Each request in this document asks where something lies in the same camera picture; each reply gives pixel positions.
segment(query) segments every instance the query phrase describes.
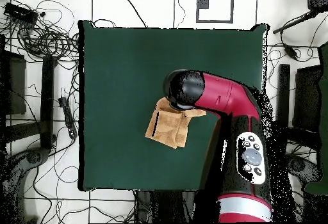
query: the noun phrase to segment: button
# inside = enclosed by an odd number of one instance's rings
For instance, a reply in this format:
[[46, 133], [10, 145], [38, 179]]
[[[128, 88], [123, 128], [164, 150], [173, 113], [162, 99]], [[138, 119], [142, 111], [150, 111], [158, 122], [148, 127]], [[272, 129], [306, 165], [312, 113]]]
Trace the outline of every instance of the button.
[[249, 143], [248, 141], [244, 141], [243, 145], [244, 145], [246, 148], [250, 147], [250, 143]]
[[251, 172], [251, 171], [252, 171], [252, 168], [250, 167], [250, 165], [246, 164], [246, 165], [243, 167], [243, 170], [245, 170], [246, 172]]
[[262, 162], [261, 154], [253, 148], [248, 148], [242, 154], [242, 159], [253, 166], [259, 166]]
[[259, 176], [262, 175], [262, 172], [261, 172], [261, 170], [260, 170], [259, 168], [255, 168], [255, 169], [254, 169], [254, 172], [255, 172], [257, 175], [259, 175]]
[[255, 144], [253, 145], [253, 147], [254, 147], [255, 150], [259, 150], [259, 145], [258, 145], [258, 144], [255, 143]]

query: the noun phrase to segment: black border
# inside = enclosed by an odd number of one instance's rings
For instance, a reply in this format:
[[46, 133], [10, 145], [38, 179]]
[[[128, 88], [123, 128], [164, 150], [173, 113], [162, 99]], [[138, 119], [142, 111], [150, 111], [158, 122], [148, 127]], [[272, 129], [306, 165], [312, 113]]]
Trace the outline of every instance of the black border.
[[199, 0], [196, 4], [196, 23], [198, 24], [233, 24], [234, 0], [230, 1], [230, 20], [199, 20]]

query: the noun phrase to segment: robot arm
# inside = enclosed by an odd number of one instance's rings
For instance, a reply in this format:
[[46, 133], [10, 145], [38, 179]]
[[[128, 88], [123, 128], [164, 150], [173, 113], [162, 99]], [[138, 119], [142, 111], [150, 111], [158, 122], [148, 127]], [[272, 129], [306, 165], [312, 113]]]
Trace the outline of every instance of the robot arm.
[[226, 148], [218, 173], [218, 222], [268, 222], [270, 181], [265, 142], [256, 100], [244, 85], [199, 71], [176, 70], [163, 89], [177, 110], [204, 109], [221, 118]]

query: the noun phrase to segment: wire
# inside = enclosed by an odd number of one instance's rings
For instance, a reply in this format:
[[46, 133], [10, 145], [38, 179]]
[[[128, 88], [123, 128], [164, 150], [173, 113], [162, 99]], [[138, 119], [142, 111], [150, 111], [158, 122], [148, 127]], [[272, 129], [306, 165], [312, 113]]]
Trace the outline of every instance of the wire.
[[44, 196], [43, 194], [41, 194], [41, 193], [37, 190], [37, 188], [35, 187], [35, 184], [36, 184], [35, 181], [36, 181], [37, 177], [38, 177], [38, 166], [37, 166], [37, 174], [35, 175], [35, 178], [34, 178], [34, 180], [33, 180], [33, 185], [32, 185], [32, 186], [33, 186], [33, 189], [35, 190], [35, 192], [37, 192], [40, 196], [44, 197], [46, 200], [48, 200], [48, 201], [50, 202], [50, 207], [48, 208], [47, 212], [44, 214], [44, 217], [42, 218], [41, 223], [40, 223], [40, 224], [43, 224], [44, 219], [45, 219], [45, 216], [47, 216], [47, 214], [49, 213], [51, 207], [53, 206], [53, 202], [52, 202], [48, 197], [46, 197], [46, 196]]
[[[284, 28], [287, 24], [289, 24], [290, 22], [295, 21], [295, 20], [297, 20], [297, 19], [299, 19], [299, 18], [302, 18], [303, 16], [305, 16], [305, 15], [307, 15], [307, 14], [308, 14], [308, 12], [305, 13], [305, 14], [303, 14], [303, 15], [301, 15], [301, 16], [295, 17], [295, 18], [292, 19], [292, 20], [289, 20], [287, 23], [284, 24], [283, 28]], [[324, 21], [326, 20], [326, 18], [328, 18], [328, 14], [325, 16], [325, 18], [321, 21], [321, 23], [319, 24], [319, 26], [318, 26], [318, 27], [316, 28], [316, 30], [315, 30], [315, 33], [314, 33], [313, 38], [312, 38], [312, 41], [311, 41], [311, 43], [310, 43], [310, 45], [309, 45], [309, 47], [308, 47], [308, 50], [307, 50], [307, 55], [309, 56], [309, 58], [308, 58], [307, 60], [299, 60], [298, 58], [300, 58], [300, 56], [297, 56], [297, 57], [294, 58], [294, 60], [296, 60], [296, 61], [298, 61], [298, 62], [307, 62], [307, 61], [309, 61], [311, 58], [317, 58], [317, 57], [314, 57], [314, 56], [313, 56], [313, 50], [312, 50], [311, 46], [312, 46], [312, 43], [313, 43], [313, 41], [314, 41], [314, 39], [315, 39], [316, 32], [318, 31], [319, 27], [324, 23]], [[282, 30], [282, 31], [280, 32], [281, 43], [285, 46], [285, 50], [286, 50], [286, 48], [292, 48], [291, 46], [289, 46], [288, 44], [286, 44], [286, 43], [284, 42], [284, 40], [283, 40], [283, 32], [284, 32], [284, 30]]]
[[186, 11], [185, 11], [185, 9], [180, 5], [180, 0], [177, 0], [177, 3], [178, 3], [178, 5], [180, 6], [180, 8], [183, 10], [183, 13], [184, 13], [184, 16], [183, 16], [182, 22], [180, 22], [180, 23], [177, 25], [177, 28], [178, 28], [179, 25], [182, 24], [182, 23], [185, 21]]
[[137, 12], [137, 10], [136, 10], [135, 6], [132, 4], [132, 2], [131, 2], [130, 0], [127, 0], [127, 1], [130, 3], [130, 5], [131, 5], [131, 6], [133, 7], [133, 9], [135, 10], [136, 14], [138, 15], [139, 19], [142, 21], [142, 23], [143, 23], [143, 25], [145, 26], [145, 28], [148, 28], [148, 26], [146, 26], [144, 20], [141, 18], [141, 16], [140, 16], [139, 13]]
[[113, 24], [113, 27], [114, 27], [114, 28], [116, 27], [116, 23], [114, 23], [112, 20], [106, 20], [106, 19], [98, 19], [98, 20], [95, 20], [95, 21], [93, 22], [93, 24], [94, 24], [95, 27], [97, 27], [97, 26], [95, 25], [95, 23], [98, 22], [98, 21], [100, 21], [100, 20], [103, 20], [103, 21], [105, 21], [105, 22], [110, 22], [111, 24]]

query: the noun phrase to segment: cloth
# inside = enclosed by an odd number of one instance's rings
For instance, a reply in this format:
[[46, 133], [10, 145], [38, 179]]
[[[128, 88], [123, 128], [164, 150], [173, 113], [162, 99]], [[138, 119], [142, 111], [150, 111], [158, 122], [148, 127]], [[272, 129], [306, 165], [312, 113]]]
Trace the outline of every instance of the cloth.
[[186, 145], [190, 120], [204, 115], [206, 112], [201, 109], [175, 110], [170, 107], [166, 98], [162, 98], [156, 104], [145, 137], [172, 148], [183, 148]]

